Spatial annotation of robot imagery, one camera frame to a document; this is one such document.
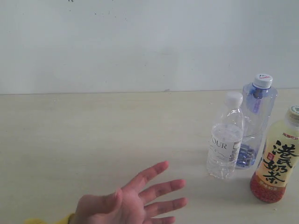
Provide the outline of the person's open hand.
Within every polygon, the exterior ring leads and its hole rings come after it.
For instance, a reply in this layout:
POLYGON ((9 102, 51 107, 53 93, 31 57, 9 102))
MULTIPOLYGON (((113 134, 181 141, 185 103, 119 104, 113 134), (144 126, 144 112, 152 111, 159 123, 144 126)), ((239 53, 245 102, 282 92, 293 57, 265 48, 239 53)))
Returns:
POLYGON ((175 217, 162 214, 187 205, 185 197, 155 202, 160 196, 182 189, 185 180, 176 179, 146 187, 146 184, 169 166, 167 161, 138 173, 126 185, 105 195, 84 195, 80 198, 71 224, 172 224, 175 217))

